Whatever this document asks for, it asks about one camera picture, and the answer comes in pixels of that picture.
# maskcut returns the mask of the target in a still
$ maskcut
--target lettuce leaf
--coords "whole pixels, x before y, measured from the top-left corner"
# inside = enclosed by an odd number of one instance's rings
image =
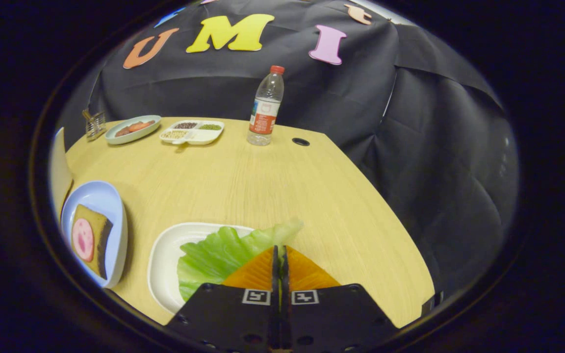
[[[185,255],[178,260],[177,268],[182,299],[189,300],[202,283],[222,283],[253,257],[274,245],[278,246],[282,256],[282,246],[289,244],[302,226],[299,219],[291,219],[271,228],[256,229],[242,238],[236,229],[222,227],[198,243],[182,245],[180,250]]]

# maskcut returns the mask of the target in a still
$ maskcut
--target foam letter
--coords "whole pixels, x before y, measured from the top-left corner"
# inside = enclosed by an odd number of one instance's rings
[[[173,28],[173,29],[169,29],[168,31],[164,31],[163,33],[159,34],[158,40],[154,44],[154,47],[152,47],[152,49],[150,49],[150,51],[147,54],[142,55],[142,56],[141,56],[141,50],[143,50],[145,45],[150,40],[154,39],[154,37],[145,38],[141,42],[136,43],[134,45],[134,48],[132,49],[132,51],[130,51],[130,54],[128,54],[128,57],[124,61],[124,69],[132,69],[133,67],[137,67],[139,65],[142,65],[143,63],[147,62],[149,59],[153,58],[159,52],[159,50],[163,47],[164,43],[167,42],[167,40],[169,39],[171,34],[177,32],[177,31],[178,31],[177,28]]]
[[[237,38],[230,44],[230,50],[257,51],[263,46],[258,42],[265,25],[274,19],[271,14],[251,14],[234,26],[226,16],[216,16],[202,21],[204,27],[198,34],[193,44],[186,49],[187,53],[197,53],[210,48],[208,38],[213,41],[215,49],[219,50],[234,36]]]
[[[161,20],[158,23],[156,23],[154,28],[156,28],[156,27],[162,25],[163,23],[167,22],[168,20],[171,20],[172,18],[176,17],[176,15],[184,9],[186,9],[186,7],[182,7],[182,9],[175,10],[174,12],[168,14],[167,16],[164,16],[163,18],[161,18]]]
[[[350,6],[348,4],[344,4],[343,6],[348,8],[348,15],[354,18],[355,21],[361,22],[364,25],[372,24],[372,22],[365,19],[365,16],[367,16],[368,18],[372,18],[372,15],[366,13],[363,9],[361,9],[361,7]]]
[[[346,33],[328,26],[316,25],[316,27],[320,30],[320,38],[315,49],[309,51],[309,56],[333,65],[341,65],[341,58],[337,56],[337,52],[339,42],[347,37]]]

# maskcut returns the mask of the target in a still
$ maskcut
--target orange letter u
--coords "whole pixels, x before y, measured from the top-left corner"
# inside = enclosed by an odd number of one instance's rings
[[[130,54],[128,54],[128,57],[124,61],[124,69],[132,69],[133,67],[142,65],[143,63],[147,62],[149,59],[153,58],[163,47],[164,43],[167,42],[171,34],[177,31],[178,28],[173,28],[159,34],[158,40],[154,44],[154,47],[152,47],[152,49],[150,49],[150,52],[148,52],[145,55],[141,55],[141,50],[143,50],[145,45],[148,44],[150,40],[154,39],[154,37],[145,38],[141,42],[136,43],[134,45],[134,48],[132,48],[132,51],[130,51]]]

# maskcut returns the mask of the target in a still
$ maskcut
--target pink letter i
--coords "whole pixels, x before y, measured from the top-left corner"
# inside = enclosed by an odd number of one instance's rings
[[[337,56],[337,52],[339,42],[347,37],[346,33],[328,26],[316,25],[316,27],[320,30],[320,38],[315,49],[309,51],[309,56],[333,65],[341,65],[341,58]]]

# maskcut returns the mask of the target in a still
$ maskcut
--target table surface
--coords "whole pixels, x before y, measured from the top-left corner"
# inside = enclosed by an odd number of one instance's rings
[[[71,190],[99,179],[123,199],[128,253],[114,293],[164,325],[172,315],[153,299],[147,270],[166,228],[186,222],[268,228],[298,217],[305,227],[289,245],[339,283],[363,285],[397,327],[420,317],[434,294],[422,256],[383,197],[325,134],[276,125],[271,144],[258,147],[245,140],[247,121],[205,118],[226,124],[210,145],[162,143],[162,130],[182,119],[194,118],[163,118],[155,132],[125,145],[83,137],[67,151]]]

